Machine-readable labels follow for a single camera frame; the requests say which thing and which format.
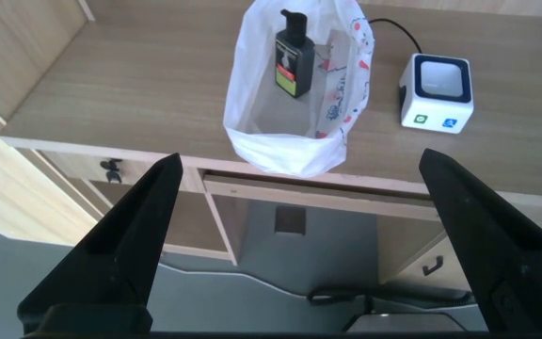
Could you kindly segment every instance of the bottle label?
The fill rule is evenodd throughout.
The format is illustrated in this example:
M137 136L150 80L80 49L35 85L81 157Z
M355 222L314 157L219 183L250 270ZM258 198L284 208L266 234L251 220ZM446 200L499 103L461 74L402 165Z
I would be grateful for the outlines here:
M296 96L297 54L283 43L276 41L276 75L278 85Z

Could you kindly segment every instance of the green button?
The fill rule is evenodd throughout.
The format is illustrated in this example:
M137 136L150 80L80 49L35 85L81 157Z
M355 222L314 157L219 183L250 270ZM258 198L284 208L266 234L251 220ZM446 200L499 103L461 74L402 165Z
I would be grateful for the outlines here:
M428 116L418 114L417 116L415 116L415 120L413 122L415 122L415 123L425 123L427 120L428 120Z

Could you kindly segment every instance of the wall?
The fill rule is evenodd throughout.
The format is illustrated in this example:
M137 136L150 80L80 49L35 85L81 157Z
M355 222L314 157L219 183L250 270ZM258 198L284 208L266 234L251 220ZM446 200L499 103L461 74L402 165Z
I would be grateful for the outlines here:
M542 17L542 0L358 0L361 4Z
M86 21L76 1L0 0L0 116L9 120Z
M0 234L75 244L95 220L0 139Z
M85 21L74 0L0 0L0 130ZM84 207L0 140L0 234L74 244L94 222Z

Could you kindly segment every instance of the desk surface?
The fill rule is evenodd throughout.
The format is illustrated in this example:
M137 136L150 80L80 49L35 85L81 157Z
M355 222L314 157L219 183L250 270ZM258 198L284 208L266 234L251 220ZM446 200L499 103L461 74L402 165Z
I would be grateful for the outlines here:
M222 126L233 49L250 1L142 1L94 8L2 132L244 162ZM429 147L500 191L542 195L542 18L363 6L407 27L429 54L471 63L476 110L461 135L399 123L398 79L414 52L378 23L371 101L332 172L421 183Z

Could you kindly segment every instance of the blue button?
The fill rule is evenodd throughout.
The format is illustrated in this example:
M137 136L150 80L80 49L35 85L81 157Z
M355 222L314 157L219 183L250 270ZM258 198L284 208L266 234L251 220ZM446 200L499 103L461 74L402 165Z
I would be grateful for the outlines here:
M453 128L457 123L456 119L447 119L442 123L442 127Z

